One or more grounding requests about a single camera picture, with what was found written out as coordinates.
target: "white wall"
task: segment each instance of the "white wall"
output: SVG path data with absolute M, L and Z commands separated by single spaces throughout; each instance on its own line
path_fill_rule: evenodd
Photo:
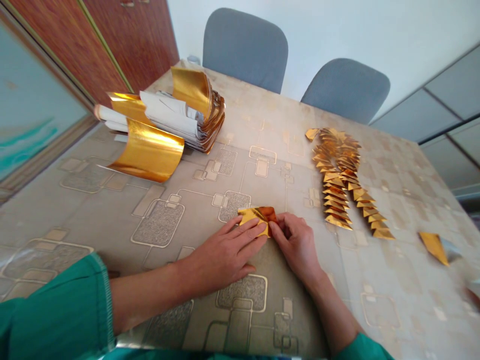
M 331 59 L 386 74 L 377 118 L 480 42 L 480 0 L 168 0 L 180 58 L 202 60 L 210 14 L 232 8 L 278 25 L 288 40 L 282 95 L 300 100 Z

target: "table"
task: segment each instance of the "table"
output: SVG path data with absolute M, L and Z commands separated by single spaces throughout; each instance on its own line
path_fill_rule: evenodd
M 161 184 L 112 172 L 96 165 L 111 163 L 125 144 L 99 126 L 3 206 L 0 297 L 27 296 L 92 251 L 112 276 L 153 269 L 188 256 L 238 208 L 273 206 L 306 219 L 341 299 L 395 358 L 474 358 L 480 316 L 463 284 L 480 270 L 480 234 L 417 144 L 205 72 L 226 103 L 209 155 L 186 148 Z M 171 74 L 147 90 L 171 92 Z M 314 144 L 304 135 L 322 127 L 362 145 L 358 176 L 395 241 L 373 238 L 355 210 L 353 231 L 324 221 Z M 418 231 L 441 234 L 464 258 L 441 265 Z M 275 241 L 251 263 L 256 274 L 152 318 L 118 345 L 327 356 L 315 307 Z

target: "chair backrest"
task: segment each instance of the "chair backrest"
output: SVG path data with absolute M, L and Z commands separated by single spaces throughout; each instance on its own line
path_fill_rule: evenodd
M 289 46 L 275 24 L 230 8 L 206 23 L 203 66 L 280 94 Z
M 389 91 L 390 80 L 383 73 L 352 59 L 337 58 L 316 73 L 301 102 L 368 124 Z

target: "cabinet door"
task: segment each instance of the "cabinet door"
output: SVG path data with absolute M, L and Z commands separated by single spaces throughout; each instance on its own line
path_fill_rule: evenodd
M 480 118 L 460 126 L 448 134 L 480 164 Z
M 420 89 L 371 126 L 411 141 L 421 140 L 460 121 Z
M 31 27 L 32 36 L 49 48 L 53 59 L 93 101 L 110 106 L 106 92 L 128 91 L 76 1 L 10 0 L 10 4 L 26 28 Z
M 167 0 L 83 1 L 135 93 L 179 61 Z
M 425 87 L 464 120 L 480 114 L 480 46 Z
M 480 170 L 444 135 L 423 144 L 421 149 L 450 190 L 480 183 Z

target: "wrist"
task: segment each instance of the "wrist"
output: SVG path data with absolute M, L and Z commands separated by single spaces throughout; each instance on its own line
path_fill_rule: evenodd
M 303 285 L 305 285 L 305 288 L 311 294 L 318 288 L 321 288 L 325 282 L 330 282 L 327 273 L 320 267 L 320 265 L 315 269 L 312 269 L 312 271 L 301 280 Z

